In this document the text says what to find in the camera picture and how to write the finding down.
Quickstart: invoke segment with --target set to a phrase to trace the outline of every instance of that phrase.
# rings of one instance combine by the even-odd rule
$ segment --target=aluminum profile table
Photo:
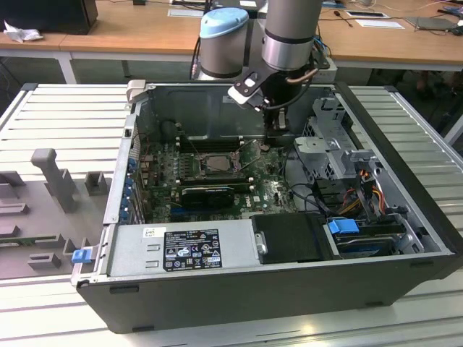
[[[0,118],[0,166],[23,181],[43,180],[36,148],[56,150],[73,179],[89,171],[112,178],[125,117],[127,85],[38,85],[21,90]]]
[[[95,96],[120,96],[123,94],[122,91],[125,91],[125,86],[39,85],[36,91],[38,91],[36,94],[30,91],[21,92],[0,119],[0,127],[3,127],[0,130],[1,145],[8,146],[9,143],[11,146],[14,141],[19,140],[17,144],[21,143],[22,147],[17,147],[16,150],[20,152],[32,150],[35,147],[34,143],[43,144],[48,143],[45,141],[56,141],[56,144],[61,146],[57,150],[58,153],[62,150],[62,153],[69,155],[65,152],[69,149],[67,146],[70,146],[70,143],[76,143],[69,141],[70,135],[62,137],[57,128],[52,128],[53,132],[47,134],[55,134],[55,137],[50,139],[38,140],[36,135],[32,138],[30,135],[25,139],[16,139],[11,138],[16,130],[10,127],[10,123],[35,121],[35,123],[29,123],[30,129],[41,133],[43,130],[51,130],[37,121],[52,120],[53,118],[50,117],[53,116],[54,119],[63,117],[61,120],[67,121],[107,119],[111,125],[113,122],[118,124],[117,119],[123,117],[125,102],[117,100],[107,102],[109,99],[104,99],[105,102],[102,101],[103,98]],[[461,160],[455,156],[451,148],[447,148],[446,143],[426,125],[400,95],[386,92],[382,88],[371,87],[354,88],[354,92],[362,99],[364,106],[372,113],[398,151],[404,158],[407,158],[406,160],[419,174],[426,187],[436,194],[439,203],[450,200],[451,197],[447,196],[450,194],[447,185],[442,187],[442,184],[433,183],[433,178],[437,179],[438,175],[444,175],[447,179],[456,179],[461,176],[461,170],[459,170]],[[70,106],[65,106],[68,104],[67,100],[70,100],[69,95],[78,96],[82,101],[81,105],[75,103],[74,106],[80,108],[79,111],[69,110]],[[35,113],[35,116],[32,119],[18,118],[30,115],[31,113],[28,112]],[[79,142],[82,143],[82,150],[91,150],[90,143],[95,145],[95,141],[101,139],[104,140],[101,143],[108,141],[107,147],[103,147],[108,150],[108,153],[114,149],[109,141],[112,138],[111,132],[106,131],[106,129],[113,128],[101,127],[101,125],[97,127],[98,122],[93,123],[93,128],[88,124],[85,128],[76,127],[76,123],[65,122],[65,124],[67,127],[72,124],[73,127],[70,129],[73,129],[75,134],[84,134],[78,129],[87,130],[85,141]],[[99,137],[90,136],[91,129],[97,129]],[[108,154],[107,157],[107,161],[111,163],[112,156]],[[96,156],[89,160],[89,166],[97,165],[99,161],[101,159]],[[30,174],[31,178],[37,176],[36,173],[29,173],[26,166],[24,170],[28,175]],[[72,175],[80,175],[81,170],[76,168]],[[453,181],[453,185],[460,187],[461,183],[460,186],[457,185],[459,182]],[[457,200],[450,200],[453,202],[451,206],[441,203],[440,205],[448,209],[449,216],[459,219],[462,209],[459,208],[458,203],[454,202],[458,201],[460,196],[454,193],[454,197]],[[463,341],[463,272],[457,271],[445,280],[423,283],[391,307],[131,335],[115,335],[108,331],[104,322],[70,285],[69,276],[6,280],[0,282],[0,327],[0,346],[8,347],[97,346],[100,344],[118,347],[461,346]]]

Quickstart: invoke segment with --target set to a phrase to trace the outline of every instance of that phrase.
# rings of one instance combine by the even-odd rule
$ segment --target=black plastic cover
[[[268,253],[260,255],[261,264],[317,262],[332,260],[323,217],[315,213],[254,215],[255,234],[265,239]]]

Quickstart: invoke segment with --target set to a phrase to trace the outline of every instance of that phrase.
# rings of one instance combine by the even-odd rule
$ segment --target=yellow wire
[[[348,213],[349,211],[353,210],[360,204],[360,200],[357,199],[355,200],[351,205],[347,206],[345,209],[343,209],[339,214],[343,215],[345,213]]]
[[[379,206],[379,210],[384,213],[384,211],[381,209],[381,200],[383,199],[382,198],[382,193],[380,193],[378,190],[373,190],[373,193],[375,193],[377,196],[378,196],[378,206]]]

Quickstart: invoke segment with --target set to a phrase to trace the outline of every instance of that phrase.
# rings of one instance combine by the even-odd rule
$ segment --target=metal bracket
[[[147,89],[145,80],[132,80],[127,85],[127,102],[136,103],[142,99],[140,97]]]
[[[344,173],[355,174],[354,163],[364,163],[367,165],[370,160],[375,160],[376,154],[372,150],[346,150],[342,153],[341,162],[344,165]]]
[[[325,139],[317,137],[298,137],[295,142],[297,149],[304,154],[326,154],[332,149]]]
[[[266,255],[268,253],[268,248],[266,244],[266,238],[264,237],[263,232],[254,234],[254,239],[258,254]]]
[[[313,111],[317,117],[329,119],[342,119],[346,114],[343,105],[337,98],[321,98],[313,103]]]

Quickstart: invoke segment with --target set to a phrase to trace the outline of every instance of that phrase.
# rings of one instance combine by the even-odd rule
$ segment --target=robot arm
[[[262,60],[230,88],[241,107],[263,111],[271,127],[279,110],[302,96],[317,72],[311,59],[322,0],[269,0]]]

